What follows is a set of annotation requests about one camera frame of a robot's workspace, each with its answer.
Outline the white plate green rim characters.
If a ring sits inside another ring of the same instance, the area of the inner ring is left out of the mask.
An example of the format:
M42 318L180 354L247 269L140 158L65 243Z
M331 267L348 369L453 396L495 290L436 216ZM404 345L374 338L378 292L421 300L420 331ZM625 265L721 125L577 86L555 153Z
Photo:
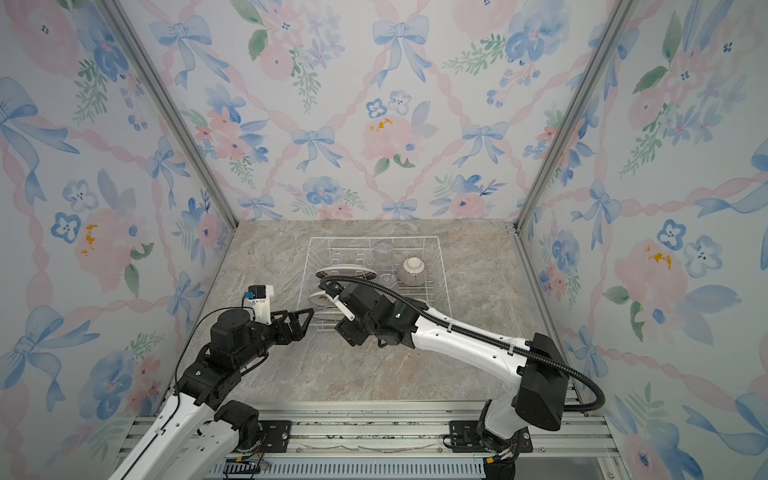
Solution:
M321 310L333 308L335 306L334 302L323 291L317 291L312 293L308 298L308 302L313 307Z

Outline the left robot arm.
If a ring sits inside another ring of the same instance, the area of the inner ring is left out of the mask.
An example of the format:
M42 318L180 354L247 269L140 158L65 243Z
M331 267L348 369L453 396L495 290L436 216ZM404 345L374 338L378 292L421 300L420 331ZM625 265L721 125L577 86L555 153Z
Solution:
M209 343L174 381L173 393L113 479L204 479L231 452L264 444L258 410L228 396L272 347L302 340L314 310L270 312L267 324L253 319L251 307L214 312Z

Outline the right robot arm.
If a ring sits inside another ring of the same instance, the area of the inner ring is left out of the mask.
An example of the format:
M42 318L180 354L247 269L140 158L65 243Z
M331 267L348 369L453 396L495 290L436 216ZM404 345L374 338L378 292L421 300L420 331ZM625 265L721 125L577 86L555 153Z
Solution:
M418 300L387 295L372 283L331 281L322 290L344 314L335 330L350 345L373 337L381 348L402 345L440 353L503 381L507 391L485 403L476 423L486 450L512 457L528 427L561 428L569 380L549 337L495 335Z

